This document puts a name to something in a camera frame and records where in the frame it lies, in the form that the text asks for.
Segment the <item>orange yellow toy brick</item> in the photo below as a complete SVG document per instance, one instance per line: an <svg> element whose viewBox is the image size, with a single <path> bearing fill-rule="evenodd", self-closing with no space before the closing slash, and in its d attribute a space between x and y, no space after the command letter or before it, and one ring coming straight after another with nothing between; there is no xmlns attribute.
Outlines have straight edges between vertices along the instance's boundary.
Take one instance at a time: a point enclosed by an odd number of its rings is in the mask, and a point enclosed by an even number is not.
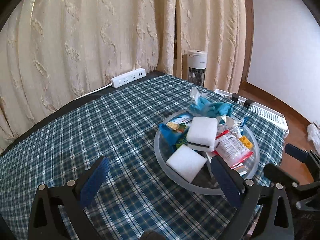
<svg viewBox="0 0 320 240"><path fill-rule="evenodd" d="M243 135L242 137L240 137L239 140L240 140L249 150L251 150L251 149L253 148L253 144L251 143L251 141L250 141L245 135Z"/></svg>

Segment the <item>red white snack packet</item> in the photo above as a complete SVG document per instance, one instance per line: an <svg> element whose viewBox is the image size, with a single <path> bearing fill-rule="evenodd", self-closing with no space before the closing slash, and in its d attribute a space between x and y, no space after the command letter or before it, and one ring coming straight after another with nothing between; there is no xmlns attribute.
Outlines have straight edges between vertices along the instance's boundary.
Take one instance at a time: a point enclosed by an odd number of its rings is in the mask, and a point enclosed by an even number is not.
<svg viewBox="0 0 320 240"><path fill-rule="evenodd" d="M230 168L234 168L253 152L229 131L224 131L215 139L214 154L220 156Z"/></svg>

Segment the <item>green blue toy brick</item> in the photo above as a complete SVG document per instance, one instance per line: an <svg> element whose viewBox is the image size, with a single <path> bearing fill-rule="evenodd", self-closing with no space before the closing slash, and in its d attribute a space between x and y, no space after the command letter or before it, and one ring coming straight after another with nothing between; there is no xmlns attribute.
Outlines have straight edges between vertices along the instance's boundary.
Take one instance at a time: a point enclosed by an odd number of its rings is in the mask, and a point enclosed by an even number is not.
<svg viewBox="0 0 320 240"><path fill-rule="evenodd" d="M180 139L178 139L178 141L176 142L175 146L178 149L182 145L187 145L187 144L188 144L188 142L187 142L186 136L183 136L183 137L180 137Z"/></svg>

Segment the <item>light blue cloth pouch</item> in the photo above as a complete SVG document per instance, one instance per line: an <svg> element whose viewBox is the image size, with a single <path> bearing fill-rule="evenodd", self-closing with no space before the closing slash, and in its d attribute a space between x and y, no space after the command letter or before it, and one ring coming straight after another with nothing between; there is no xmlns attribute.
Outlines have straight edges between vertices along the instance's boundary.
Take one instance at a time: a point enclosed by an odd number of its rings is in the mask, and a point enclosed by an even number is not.
<svg viewBox="0 0 320 240"><path fill-rule="evenodd" d="M193 87L190 90L191 104L189 111L191 113L209 117L217 118L223 116L232 116L233 105L224 102L211 102L207 98L207 93L199 93L199 90Z"/></svg>

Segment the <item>white medicine box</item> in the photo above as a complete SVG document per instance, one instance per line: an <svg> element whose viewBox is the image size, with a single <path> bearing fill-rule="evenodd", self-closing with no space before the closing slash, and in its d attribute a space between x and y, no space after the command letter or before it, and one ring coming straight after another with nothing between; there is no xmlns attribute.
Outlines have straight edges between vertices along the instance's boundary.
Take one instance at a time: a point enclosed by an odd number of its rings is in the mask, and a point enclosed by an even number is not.
<svg viewBox="0 0 320 240"><path fill-rule="evenodd" d="M208 167L210 176L213 178L213 173L210 168L210 161L211 161L211 158L208 158L207 167ZM242 163L240 163L238 166L234 167L233 170L236 170L238 172L238 174L240 174L241 176L244 176L247 174L247 170Z"/></svg>

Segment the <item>white tissue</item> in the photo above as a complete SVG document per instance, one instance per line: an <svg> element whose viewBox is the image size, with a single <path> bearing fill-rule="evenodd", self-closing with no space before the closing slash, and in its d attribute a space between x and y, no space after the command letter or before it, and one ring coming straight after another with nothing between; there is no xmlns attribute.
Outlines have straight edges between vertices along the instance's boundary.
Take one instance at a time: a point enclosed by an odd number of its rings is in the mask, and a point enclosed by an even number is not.
<svg viewBox="0 0 320 240"><path fill-rule="evenodd" d="M242 119L235 119L227 115L218 116L217 135L220 135L221 133L228 131L235 137L240 138L243 136L243 127L246 124L247 120L248 117L244 117Z"/></svg>

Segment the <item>white plastic bag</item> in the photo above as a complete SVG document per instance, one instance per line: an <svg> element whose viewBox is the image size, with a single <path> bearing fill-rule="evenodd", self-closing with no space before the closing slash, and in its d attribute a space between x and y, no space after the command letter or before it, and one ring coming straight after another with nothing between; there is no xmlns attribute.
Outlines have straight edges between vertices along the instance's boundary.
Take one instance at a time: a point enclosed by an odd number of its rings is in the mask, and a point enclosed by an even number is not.
<svg viewBox="0 0 320 240"><path fill-rule="evenodd" d="M319 136L319 128L316 124L309 124L307 126L308 133L308 141L312 141L313 145L316 149L316 152L320 154L320 136Z"/></svg>

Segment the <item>white floor heater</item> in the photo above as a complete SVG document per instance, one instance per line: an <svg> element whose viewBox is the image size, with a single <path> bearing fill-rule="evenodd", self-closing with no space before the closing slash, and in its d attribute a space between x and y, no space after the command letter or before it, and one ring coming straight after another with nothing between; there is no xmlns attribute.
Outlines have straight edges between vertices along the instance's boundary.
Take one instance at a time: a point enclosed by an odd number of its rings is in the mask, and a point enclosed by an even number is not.
<svg viewBox="0 0 320 240"><path fill-rule="evenodd" d="M214 92L221 96L227 97L228 99L231 99L233 96L232 93L220 89L216 89ZM247 98L238 95L237 103L244 106L247 100ZM249 107L249 110L282 129L285 133L284 138L287 138L290 131L283 114L257 102L253 102L252 106Z"/></svg>

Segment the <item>blue plaid bed cloth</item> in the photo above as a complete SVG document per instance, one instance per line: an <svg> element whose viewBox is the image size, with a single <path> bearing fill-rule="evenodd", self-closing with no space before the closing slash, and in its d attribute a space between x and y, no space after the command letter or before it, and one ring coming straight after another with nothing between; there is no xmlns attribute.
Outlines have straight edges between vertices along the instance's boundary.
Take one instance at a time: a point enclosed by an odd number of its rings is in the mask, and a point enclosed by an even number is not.
<svg viewBox="0 0 320 240"><path fill-rule="evenodd" d="M101 155L110 171L86 209L104 239L217 239L235 213L223 196L189 192L161 169L158 126L190 105L193 84L163 75L91 101L32 133L1 157L1 215L27 239L37 187L76 179Z"/></svg>

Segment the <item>clear plastic round tray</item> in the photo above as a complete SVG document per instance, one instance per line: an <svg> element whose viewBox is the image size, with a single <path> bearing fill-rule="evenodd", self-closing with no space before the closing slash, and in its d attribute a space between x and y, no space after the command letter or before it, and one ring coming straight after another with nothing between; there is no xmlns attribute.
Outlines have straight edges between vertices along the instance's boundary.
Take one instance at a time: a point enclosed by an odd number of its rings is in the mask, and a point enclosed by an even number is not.
<svg viewBox="0 0 320 240"><path fill-rule="evenodd" d="M246 159L242 165L241 169L246 170L246 174L242 177L244 179L252 179L258 169L258 164L260 161L260 152L259 146L255 139L255 136L251 132L251 130L247 127L243 127L244 135L253 143L252 152L253 154ZM206 164L203 165L199 173L196 175L194 180L190 183L186 181L183 177L181 177L175 170L173 170L170 166L167 165L167 159L176 151L176 146L173 144L169 144L163 135L162 129L158 129L154 139L154 153L156 159L164 171L164 173L176 184L185 188L188 191L204 194L208 196L219 196L222 195L223 192L219 188L219 185L216 179L212 176L209 166L209 161L212 158L212 154L208 154L206 152L198 152L198 155L206 158Z"/></svg>

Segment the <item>white air purifier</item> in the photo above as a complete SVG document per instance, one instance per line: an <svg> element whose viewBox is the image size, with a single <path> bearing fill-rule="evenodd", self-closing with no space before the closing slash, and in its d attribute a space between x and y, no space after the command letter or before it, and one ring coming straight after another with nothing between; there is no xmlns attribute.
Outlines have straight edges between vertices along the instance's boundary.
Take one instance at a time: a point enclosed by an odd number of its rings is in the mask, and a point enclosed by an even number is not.
<svg viewBox="0 0 320 240"><path fill-rule="evenodd" d="M182 78L198 86L204 86L207 52L191 49L182 57Z"/></svg>

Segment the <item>black mattress edge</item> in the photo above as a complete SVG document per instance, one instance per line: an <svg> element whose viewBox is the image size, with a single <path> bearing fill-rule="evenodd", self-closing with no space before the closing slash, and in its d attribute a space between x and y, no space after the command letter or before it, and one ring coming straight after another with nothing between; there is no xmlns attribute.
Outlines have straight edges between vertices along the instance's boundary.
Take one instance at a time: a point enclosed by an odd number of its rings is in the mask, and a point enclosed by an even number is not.
<svg viewBox="0 0 320 240"><path fill-rule="evenodd" d="M20 137L18 137L17 139L15 139L2 153L1 153L1 157L3 157L9 150L11 150L13 147L15 147L17 144L19 144L20 142L22 142L23 140L25 140L27 137L29 137L31 134L37 132L39 129L41 129L43 126L46 126L48 123L54 121L55 119L85 105L86 103L89 103L93 100L97 100L98 98L100 98L103 95L106 94L110 94L113 93L115 91L118 90L122 90L126 87L130 87L131 85L138 83L138 82L143 82L149 79L153 79L159 76L163 76L165 75L163 72L160 71L153 71L150 72L148 74L146 74L145 77L133 81L131 83L128 83L124 86L121 86L119 88L113 88L112 85L109 86L105 86L103 88L100 89L96 89L93 92L90 92L86 95L83 95L82 97L79 97L69 103L67 103L66 105L64 105L63 107L61 107L59 110L55 111L54 113L52 113L51 115L47 116L46 118L44 118L43 120L41 120L40 122L38 122L37 124L35 124L31 129L29 129L28 131L26 131L24 134L22 134Z"/></svg>

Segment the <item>white power strip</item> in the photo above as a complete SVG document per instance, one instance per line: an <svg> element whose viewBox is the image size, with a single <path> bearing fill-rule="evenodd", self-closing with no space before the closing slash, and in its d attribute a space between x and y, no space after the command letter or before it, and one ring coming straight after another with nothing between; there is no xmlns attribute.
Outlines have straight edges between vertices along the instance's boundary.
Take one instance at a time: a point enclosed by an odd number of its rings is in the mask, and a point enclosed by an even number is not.
<svg viewBox="0 0 320 240"><path fill-rule="evenodd" d="M138 68L130 72L121 74L119 76L113 77L111 79L111 84L113 88L119 88L133 81L139 80L146 76L146 71L144 68Z"/></svg>

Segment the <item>beige patterned curtain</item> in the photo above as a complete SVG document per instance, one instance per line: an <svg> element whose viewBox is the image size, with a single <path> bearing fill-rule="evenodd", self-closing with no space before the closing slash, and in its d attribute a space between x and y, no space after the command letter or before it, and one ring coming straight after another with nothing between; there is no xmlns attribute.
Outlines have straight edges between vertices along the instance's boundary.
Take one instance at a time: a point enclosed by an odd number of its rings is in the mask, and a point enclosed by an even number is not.
<svg viewBox="0 0 320 240"><path fill-rule="evenodd" d="M120 74L186 77L192 49L206 88L236 92L245 25L245 0L1 0L1 150Z"/></svg>

